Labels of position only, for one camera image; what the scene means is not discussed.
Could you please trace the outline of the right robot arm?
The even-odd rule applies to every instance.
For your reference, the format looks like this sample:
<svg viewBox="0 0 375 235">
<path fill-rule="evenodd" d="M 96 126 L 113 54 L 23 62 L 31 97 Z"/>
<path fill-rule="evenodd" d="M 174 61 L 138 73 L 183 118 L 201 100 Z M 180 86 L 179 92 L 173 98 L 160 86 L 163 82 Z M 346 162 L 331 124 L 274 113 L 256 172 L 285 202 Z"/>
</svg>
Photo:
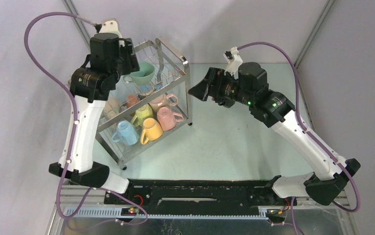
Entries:
<svg viewBox="0 0 375 235">
<path fill-rule="evenodd" d="M 220 106 L 235 103 L 248 106 L 250 114 L 267 128 L 281 135 L 303 156 L 312 172 L 293 177 L 278 176 L 265 190 L 265 200 L 272 205 L 284 198 L 310 197 L 328 206 L 343 191 L 352 176 L 360 169 L 356 159 L 345 159 L 324 145 L 319 137 L 298 123 L 294 104 L 282 93 L 269 89 L 268 74 L 260 64 L 247 62 L 239 66 L 238 78 L 232 72 L 210 67 L 188 94 L 206 101 L 208 97 Z"/>
</svg>

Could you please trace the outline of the yellow mug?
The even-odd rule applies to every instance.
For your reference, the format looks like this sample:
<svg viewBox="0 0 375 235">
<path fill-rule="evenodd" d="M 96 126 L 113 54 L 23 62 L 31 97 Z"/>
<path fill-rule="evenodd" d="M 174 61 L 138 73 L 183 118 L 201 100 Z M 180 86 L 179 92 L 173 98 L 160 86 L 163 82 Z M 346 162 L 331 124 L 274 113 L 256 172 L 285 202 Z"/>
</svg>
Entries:
<svg viewBox="0 0 375 235">
<path fill-rule="evenodd" d="M 160 124 L 151 117 L 144 120 L 142 127 L 140 142 L 143 145 L 147 144 L 149 141 L 159 139 L 164 133 Z"/>
</svg>

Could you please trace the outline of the mint green mug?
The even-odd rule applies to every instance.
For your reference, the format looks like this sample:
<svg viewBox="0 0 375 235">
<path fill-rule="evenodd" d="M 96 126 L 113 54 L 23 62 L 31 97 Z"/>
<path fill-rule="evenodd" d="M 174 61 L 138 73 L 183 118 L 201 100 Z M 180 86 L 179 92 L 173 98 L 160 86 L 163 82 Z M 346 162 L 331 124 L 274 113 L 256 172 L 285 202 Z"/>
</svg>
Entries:
<svg viewBox="0 0 375 235">
<path fill-rule="evenodd" d="M 153 64 L 143 61 L 139 63 L 139 70 L 125 75 L 122 79 L 126 83 L 134 83 L 138 86 L 147 85 L 152 81 L 155 72 Z"/>
</svg>

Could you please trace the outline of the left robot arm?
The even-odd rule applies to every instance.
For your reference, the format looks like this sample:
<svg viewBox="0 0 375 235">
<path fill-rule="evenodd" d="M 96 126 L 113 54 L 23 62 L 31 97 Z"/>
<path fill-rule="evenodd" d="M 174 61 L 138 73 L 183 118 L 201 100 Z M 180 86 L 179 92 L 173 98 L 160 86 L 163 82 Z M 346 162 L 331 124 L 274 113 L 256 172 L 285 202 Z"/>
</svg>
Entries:
<svg viewBox="0 0 375 235">
<path fill-rule="evenodd" d="M 90 188 L 116 192 L 123 204 L 134 200 L 130 181 L 93 160 L 98 122 L 110 91 L 119 79 L 140 69 L 131 38 L 115 33 L 97 33 L 90 39 L 90 54 L 71 76 L 73 98 L 64 153 L 49 165 L 49 173 Z"/>
</svg>

